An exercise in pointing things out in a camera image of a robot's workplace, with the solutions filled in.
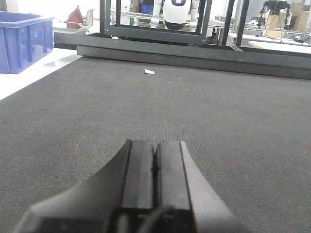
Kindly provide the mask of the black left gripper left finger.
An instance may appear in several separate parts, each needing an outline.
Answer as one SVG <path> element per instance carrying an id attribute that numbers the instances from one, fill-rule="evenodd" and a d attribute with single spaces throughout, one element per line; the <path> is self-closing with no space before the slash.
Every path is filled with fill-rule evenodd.
<path id="1" fill-rule="evenodd" d="M 119 214 L 145 214 L 153 207 L 153 145 L 126 140 L 93 176 L 32 205 L 16 233 L 108 233 Z"/>

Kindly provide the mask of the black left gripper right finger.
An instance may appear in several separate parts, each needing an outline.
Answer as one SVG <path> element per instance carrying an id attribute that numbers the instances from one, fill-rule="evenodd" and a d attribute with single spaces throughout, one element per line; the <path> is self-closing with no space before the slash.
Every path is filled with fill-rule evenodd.
<path id="1" fill-rule="evenodd" d="M 156 208 L 147 233 L 248 233 L 206 181 L 185 142 L 161 141 L 156 150 Z"/>

